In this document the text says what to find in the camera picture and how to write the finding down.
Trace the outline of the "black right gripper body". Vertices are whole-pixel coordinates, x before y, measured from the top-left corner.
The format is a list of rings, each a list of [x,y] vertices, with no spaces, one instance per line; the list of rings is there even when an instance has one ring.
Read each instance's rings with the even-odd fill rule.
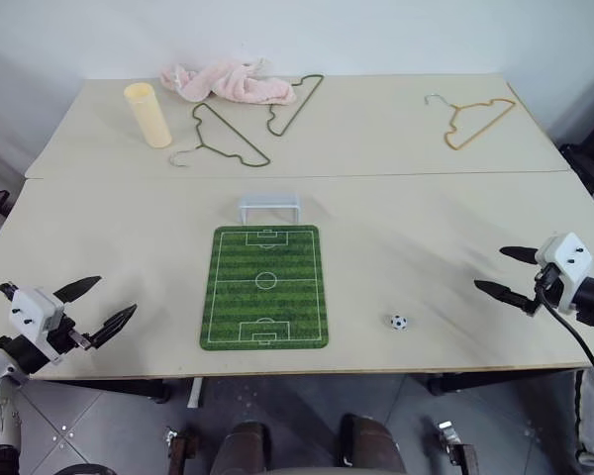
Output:
[[[547,301],[557,306],[560,300],[560,270],[553,264],[546,264],[535,277],[535,305],[540,306]]]

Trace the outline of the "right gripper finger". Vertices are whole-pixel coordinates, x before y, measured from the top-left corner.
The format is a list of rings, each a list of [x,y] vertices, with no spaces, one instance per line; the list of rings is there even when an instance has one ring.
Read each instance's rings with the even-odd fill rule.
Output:
[[[503,246],[499,251],[508,257],[528,264],[537,264],[537,249],[525,246]]]
[[[486,280],[475,280],[475,287],[504,304],[516,307],[526,313],[533,315],[537,310],[537,301],[512,291],[509,287],[496,282]]]

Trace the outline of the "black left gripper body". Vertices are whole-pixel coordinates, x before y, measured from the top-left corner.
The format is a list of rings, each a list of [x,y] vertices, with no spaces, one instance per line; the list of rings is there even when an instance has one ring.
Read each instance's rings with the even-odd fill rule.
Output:
[[[67,315],[63,315],[57,328],[48,333],[47,342],[59,355],[67,354],[75,348],[91,348],[89,335],[79,332],[75,328],[75,321]]]

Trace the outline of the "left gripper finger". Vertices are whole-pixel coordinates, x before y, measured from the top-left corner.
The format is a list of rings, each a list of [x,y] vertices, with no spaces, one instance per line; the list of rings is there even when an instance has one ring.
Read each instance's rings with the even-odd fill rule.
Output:
[[[62,303],[71,303],[89,292],[100,280],[101,276],[84,277],[56,290],[53,294]]]
[[[90,347],[98,349],[117,333],[119,333],[133,316],[137,308],[138,305],[134,304],[110,317],[103,324],[103,327],[99,331],[87,338],[90,343]]]

